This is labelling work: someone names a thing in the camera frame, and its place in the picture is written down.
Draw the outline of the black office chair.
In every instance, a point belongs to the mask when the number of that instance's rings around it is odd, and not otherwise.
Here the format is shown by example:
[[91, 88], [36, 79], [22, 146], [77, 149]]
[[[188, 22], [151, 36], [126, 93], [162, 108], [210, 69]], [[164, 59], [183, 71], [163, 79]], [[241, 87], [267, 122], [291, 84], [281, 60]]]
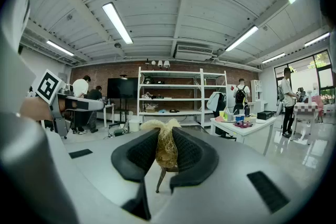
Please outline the black office chair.
[[[219, 116], [220, 111], [224, 111], [226, 107], [226, 101], [225, 101], [225, 97], [223, 93], [217, 93], [213, 100], [216, 105], [216, 110], [213, 111], [213, 114], [214, 114], [214, 117], [216, 118]], [[227, 135], [227, 132], [219, 129], [218, 127], [215, 128], [215, 133], [222, 138], [226, 138], [226, 135]]]

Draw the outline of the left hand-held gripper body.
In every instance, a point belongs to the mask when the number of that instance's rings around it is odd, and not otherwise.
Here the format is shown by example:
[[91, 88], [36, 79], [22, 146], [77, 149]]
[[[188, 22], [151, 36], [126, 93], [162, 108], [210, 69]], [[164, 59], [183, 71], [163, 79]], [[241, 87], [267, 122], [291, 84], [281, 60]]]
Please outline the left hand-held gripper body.
[[54, 131], [61, 137], [66, 137], [71, 128], [71, 123], [65, 119], [65, 111], [91, 112], [104, 108], [102, 101], [75, 97], [70, 85], [48, 69], [44, 72], [36, 93], [48, 104], [53, 116]]

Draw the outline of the black television screen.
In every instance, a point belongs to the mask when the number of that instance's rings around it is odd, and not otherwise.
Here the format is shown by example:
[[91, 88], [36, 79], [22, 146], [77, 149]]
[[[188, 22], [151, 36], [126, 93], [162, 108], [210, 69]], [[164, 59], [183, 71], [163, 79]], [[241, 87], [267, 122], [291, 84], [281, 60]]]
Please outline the black television screen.
[[137, 99], [138, 78], [109, 78], [107, 98], [111, 99]]

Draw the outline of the person's left forearm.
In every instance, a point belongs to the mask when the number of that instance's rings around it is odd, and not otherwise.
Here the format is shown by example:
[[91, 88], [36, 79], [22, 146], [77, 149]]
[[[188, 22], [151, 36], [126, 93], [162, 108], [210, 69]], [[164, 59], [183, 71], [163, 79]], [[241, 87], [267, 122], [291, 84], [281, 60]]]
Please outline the person's left forearm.
[[25, 98], [19, 112], [21, 116], [34, 121], [53, 120], [49, 104], [40, 97]]

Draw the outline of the pink checkered cloth table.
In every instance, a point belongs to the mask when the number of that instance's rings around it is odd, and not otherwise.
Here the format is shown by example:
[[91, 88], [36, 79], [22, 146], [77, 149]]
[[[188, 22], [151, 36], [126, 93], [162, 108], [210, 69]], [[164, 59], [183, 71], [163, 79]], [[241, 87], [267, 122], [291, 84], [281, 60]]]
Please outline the pink checkered cloth table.
[[313, 128], [318, 117], [318, 106], [315, 102], [309, 103], [296, 103], [293, 109], [294, 122], [293, 122], [293, 135], [297, 129], [298, 120], [306, 120], [310, 123], [310, 135], [313, 132]]

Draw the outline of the black box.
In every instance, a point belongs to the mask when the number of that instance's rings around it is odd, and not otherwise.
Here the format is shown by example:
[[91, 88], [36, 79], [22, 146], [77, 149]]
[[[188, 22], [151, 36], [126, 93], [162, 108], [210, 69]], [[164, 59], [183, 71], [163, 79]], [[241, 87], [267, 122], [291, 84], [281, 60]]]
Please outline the black box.
[[269, 118], [274, 116], [273, 111], [262, 111], [257, 113], [257, 119], [260, 120], [268, 120]]

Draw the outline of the wide white shelving unit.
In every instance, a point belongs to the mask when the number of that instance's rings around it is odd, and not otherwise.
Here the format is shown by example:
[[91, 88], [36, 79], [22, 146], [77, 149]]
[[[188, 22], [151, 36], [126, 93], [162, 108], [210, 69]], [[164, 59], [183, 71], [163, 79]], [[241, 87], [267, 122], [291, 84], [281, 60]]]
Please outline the wide white shelving unit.
[[[188, 71], [146, 71], [139, 68], [138, 73], [138, 95], [141, 95], [141, 89], [142, 88], [160, 88], [160, 89], [188, 89], [192, 88], [194, 90], [199, 89], [201, 92], [200, 98], [169, 98], [164, 97], [161, 100], [162, 101], [201, 101], [201, 108], [199, 111], [193, 110], [193, 111], [182, 111], [177, 112], [177, 115], [200, 115], [201, 121], [200, 126], [204, 127], [205, 124], [205, 84], [204, 84], [204, 70], [200, 69], [198, 72], [188, 72]], [[184, 78], [192, 78], [193, 83], [192, 84], [171, 84], [171, 83], [164, 83], [164, 84], [146, 84], [144, 83], [145, 78], [151, 77], [151, 78], [162, 78], [162, 79], [184, 79]]]

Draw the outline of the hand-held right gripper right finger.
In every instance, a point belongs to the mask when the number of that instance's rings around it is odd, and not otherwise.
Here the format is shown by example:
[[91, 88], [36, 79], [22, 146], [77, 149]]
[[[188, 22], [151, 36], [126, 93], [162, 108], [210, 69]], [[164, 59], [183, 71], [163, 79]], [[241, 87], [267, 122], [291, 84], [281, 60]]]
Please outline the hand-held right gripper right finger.
[[219, 154], [204, 138], [205, 133], [184, 127], [173, 127], [177, 149], [178, 174], [171, 178], [171, 192], [179, 187], [198, 186], [215, 171]]

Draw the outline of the straw tassel object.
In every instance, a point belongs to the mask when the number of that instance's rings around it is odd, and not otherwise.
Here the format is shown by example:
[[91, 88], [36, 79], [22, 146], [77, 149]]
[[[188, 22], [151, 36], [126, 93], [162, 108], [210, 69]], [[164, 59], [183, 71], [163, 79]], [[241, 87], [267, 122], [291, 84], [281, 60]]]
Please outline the straw tassel object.
[[177, 119], [170, 119], [166, 123], [159, 120], [149, 120], [140, 127], [141, 130], [160, 129], [155, 159], [162, 168], [177, 166], [178, 151], [173, 138], [173, 128], [180, 126]]

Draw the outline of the white table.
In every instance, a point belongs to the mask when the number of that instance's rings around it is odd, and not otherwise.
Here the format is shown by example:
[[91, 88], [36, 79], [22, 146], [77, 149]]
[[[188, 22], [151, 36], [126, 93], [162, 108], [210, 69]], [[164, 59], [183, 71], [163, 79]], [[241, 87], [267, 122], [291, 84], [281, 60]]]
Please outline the white table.
[[263, 123], [254, 123], [251, 127], [240, 128], [229, 122], [218, 122], [211, 118], [210, 134], [216, 135], [216, 128], [228, 133], [236, 142], [247, 145], [266, 156], [272, 138], [276, 117], [271, 117]]

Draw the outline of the light blue jacket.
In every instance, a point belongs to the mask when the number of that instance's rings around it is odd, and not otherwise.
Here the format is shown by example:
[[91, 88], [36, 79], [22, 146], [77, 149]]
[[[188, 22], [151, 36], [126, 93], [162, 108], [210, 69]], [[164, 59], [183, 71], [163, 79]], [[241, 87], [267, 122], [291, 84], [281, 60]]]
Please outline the light blue jacket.
[[216, 111], [218, 106], [218, 101], [221, 97], [223, 97], [222, 92], [213, 92], [211, 96], [208, 99], [208, 102], [206, 104], [207, 108], [211, 111]]

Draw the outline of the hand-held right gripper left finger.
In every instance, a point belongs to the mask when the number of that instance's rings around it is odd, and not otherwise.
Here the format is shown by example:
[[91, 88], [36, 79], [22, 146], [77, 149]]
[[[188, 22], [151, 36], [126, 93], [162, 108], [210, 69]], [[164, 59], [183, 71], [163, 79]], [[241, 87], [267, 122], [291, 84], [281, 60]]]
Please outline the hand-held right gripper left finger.
[[158, 135], [158, 128], [146, 130], [111, 154], [111, 163], [121, 177], [139, 184], [136, 196], [124, 203], [122, 209], [144, 220], [151, 219], [144, 178], [155, 161]]

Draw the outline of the white ceiling air conditioner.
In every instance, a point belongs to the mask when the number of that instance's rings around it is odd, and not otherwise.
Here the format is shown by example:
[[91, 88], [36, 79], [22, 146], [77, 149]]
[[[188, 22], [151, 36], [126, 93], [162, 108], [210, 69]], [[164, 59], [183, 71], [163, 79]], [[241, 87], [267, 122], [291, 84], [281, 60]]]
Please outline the white ceiling air conditioner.
[[176, 45], [176, 51], [174, 54], [175, 59], [179, 60], [193, 60], [193, 61], [206, 61], [213, 56], [213, 49], [190, 46], [190, 45]]

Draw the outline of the white cubby bookcase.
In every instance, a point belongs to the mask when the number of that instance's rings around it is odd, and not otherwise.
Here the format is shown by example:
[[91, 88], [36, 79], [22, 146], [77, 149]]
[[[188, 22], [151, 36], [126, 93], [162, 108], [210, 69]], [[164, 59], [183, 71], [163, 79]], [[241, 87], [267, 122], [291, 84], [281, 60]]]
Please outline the white cubby bookcase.
[[260, 80], [251, 80], [251, 102], [254, 103], [254, 113], [262, 112], [264, 110], [263, 87]]

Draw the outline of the black-framed window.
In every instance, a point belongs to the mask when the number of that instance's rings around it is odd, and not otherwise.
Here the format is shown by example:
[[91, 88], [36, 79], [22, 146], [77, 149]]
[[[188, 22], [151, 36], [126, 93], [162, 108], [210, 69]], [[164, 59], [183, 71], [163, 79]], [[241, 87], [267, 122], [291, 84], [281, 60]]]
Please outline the black-framed window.
[[323, 104], [335, 103], [335, 83], [329, 53], [325, 50], [315, 55], [287, 63], [274, 69], [277, 85], [284, 78], [284, 68], [291, 70], [289, 79], [293, 92], [303, 88], [305, 92], [320, 96]]

